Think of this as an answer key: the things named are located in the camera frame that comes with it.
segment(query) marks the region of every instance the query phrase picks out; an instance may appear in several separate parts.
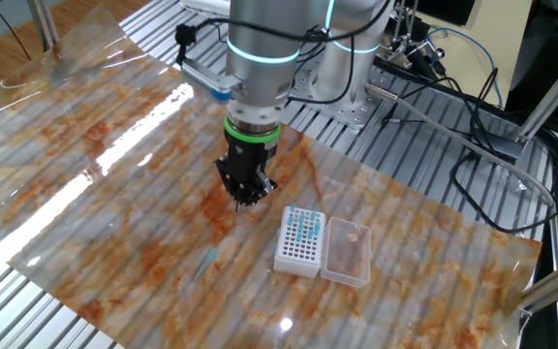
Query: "metal rod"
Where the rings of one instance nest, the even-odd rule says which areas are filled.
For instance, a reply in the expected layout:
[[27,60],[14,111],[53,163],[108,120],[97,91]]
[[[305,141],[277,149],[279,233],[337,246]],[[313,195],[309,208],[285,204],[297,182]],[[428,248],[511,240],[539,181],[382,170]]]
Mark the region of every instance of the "metal rod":
[[404,7],[404,5],[406,4],[406,0],[402,0],[401,5],[399,6],[400,9],[397,10],[397,24],[395,25],[395,35],[393,35],[393,42],[397,41],[397,38],[399,38],[399,27],[402,24],[402,17],[404,16],[404,11],[406,10],[406,8]]
[[57,28],[55,27],[47,0],[27,0],[27,5],[29,5],[31,16],[34,18],[38,35],[43,42],[43,49],[46,52],[59,41]]
[[408,34],[413,37],[413,25],[415,25],[415,17],[417,17],[417,5],[419,0],[415,0],[415,5],[413,5],[413,16],[411,17],[411,24],[408,26]]
[[531,116],[518,129],[515,139],[520,143],[527,143],[540,130],[552,112],[558,107],[558,80],[550,87],[542,101],[535,108]]
[[533,314],[558,301],[558,270],[526,290],[520,308]]

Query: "orange stain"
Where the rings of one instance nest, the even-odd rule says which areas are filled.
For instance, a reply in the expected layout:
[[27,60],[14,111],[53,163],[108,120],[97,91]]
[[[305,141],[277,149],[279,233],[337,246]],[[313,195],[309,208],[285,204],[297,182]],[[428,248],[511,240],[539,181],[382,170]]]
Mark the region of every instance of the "orange stain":
[[181,149],[184,146],[184,141],[181,137],[178,137],[175,141],[168,143],[166,146],[155,152],[152,155],[150,162],[147,164],[147,167],[151,170],[158,170],[166,158],[171,156],[176,149]]
[[105,151],[103,140],[109,134],[109,127],[105,122],[98,122],[92,125],[83,136],[81,140],[85,148],[85,152],[90,157],[97,158]]
[[456,333],[453,337],[453,344],[456,349],[474,349],[479,348],[479,343],[477,337],[471,333],[468,328],[462,329],[459,333]]
[[16,196],[16,200],[6,209],[6,214],[2,219],[4,224],[9,223],[16,217],[18,209],[26,203],[35,202],[39,203],[39,196],[45,189],[45,180],[38,178],[34,181],[27,183],[27,185],[20,190]]
[[150,271],[149,284],[151,286],[155,286],[161,283],[165,276],[167,276],[167,271],[168,270],[165,266],[155,266],[154,268],[152,268],[152,270]]
[[124,213],[124,221],[122,223],[122,231],[128,230],[128,224],[131,222],[131,213],[133,213],[133,208],[129,208],[126,213]]
[[207,193],[201,197],[201,211],[212,227],[210,240],[217,245],[228,234],[236,218],[236,212],[230,205],[231,198],[217,181]]
[[89,321],[93,325],[98,325],[105,317],[105,309],[101,301],[95,300],[82,305],[77,314],[83,319]]
[[57,132],[57,129],[55,129],[54,127],[50,127],[50,126],[45,126],[42,129],[40,129],[40,133],[47,138],[50,138],[51,136],[53,136],[55,134],[55,132]]
[[150,270],[158,261],[161,251],[157,243],[149,243],[148,246],[141,251],[141,268],[143,272]]
[[305,162],[307,164],[307,167],[309,168],[309,171],[311,172],[311,177],[312,177],[313,182],[314,182],[314,188],[316,189],[316,195],[318,196],[318,200],[320,201],[320,207],[322,208],[322,211],[325,211],[325,204],[322,200],[322,193],[320,192],[320,187],[318,186],[318,176],[316,175],[316,165],[311,160],[311,157],[309,156],[309,153],[307,152],[307,148],[303,144],[300,145],[300,157],[303,160],[305,160]]

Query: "transparent plastic sheet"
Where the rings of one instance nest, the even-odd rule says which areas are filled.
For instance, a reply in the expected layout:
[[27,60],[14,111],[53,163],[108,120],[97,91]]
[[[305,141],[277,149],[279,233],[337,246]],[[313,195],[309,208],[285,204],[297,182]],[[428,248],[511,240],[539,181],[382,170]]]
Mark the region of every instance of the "transparent plastic sheet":
[[[99,7],[0,86],[0,258],[127,348],[513,346],[538,242],[290,128],[236,213],[225,112]],[[291,203],[371,228],[367,285],[272,270]]]

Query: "metal bracket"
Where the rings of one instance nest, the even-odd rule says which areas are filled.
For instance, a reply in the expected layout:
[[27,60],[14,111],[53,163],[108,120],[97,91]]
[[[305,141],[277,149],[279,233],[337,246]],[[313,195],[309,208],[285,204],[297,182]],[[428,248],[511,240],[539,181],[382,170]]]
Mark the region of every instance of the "metal bracket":
[[[294,76],[294,87],[292,96],[299,98],[313,99],[311,95],[311,83],[318,73],[320,61],[309,61]],[[384,80],[382,74],[370,71],[369,79],[374,81]],[[319,111],[322,115],[333,118],[340,123],[353,129],[361,129],[374,114],[374,111],[381,100],[373,96],[368,96],[362,103],[337,102],[331,105],[308,105],[314,111]]]
[[193,59],[182,62],[182,74],[191,85],[202,91],[218,104],[226,105],[232,97],[232,89],[238,87],[242,92],[244,83],[235,76],[219,76]]
[[[407,43],[402,43],[397,50],[395,51],[389,51],[387,52],[387,61],[393,63],[395,61],[397,61],[400,57],[402,57],[404,54],[409,55],[411,54],[413,51],[411,52],[405,52],[406,48],[411,44],[412,42],[408,41]],[[424,50],[425,53],[427,53],[427,55],[432,59],[432,61],[440,61],[441,59],[443,59],[443,57],[445,56],[445,52],[441,49],[435,49],[434,46],[432,46],[432,44],[430,44],[429,42],[423,42],[421,43],[418,47],[418,50]]]

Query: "plastic box lid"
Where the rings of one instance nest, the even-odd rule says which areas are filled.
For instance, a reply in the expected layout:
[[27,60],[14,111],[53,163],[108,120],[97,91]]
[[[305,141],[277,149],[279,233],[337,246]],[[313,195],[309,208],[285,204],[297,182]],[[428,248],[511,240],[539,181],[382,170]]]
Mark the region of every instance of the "plastic box lid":
[[325,227],[321,277],[361,288],[369,282],[369,227],[330,217]]

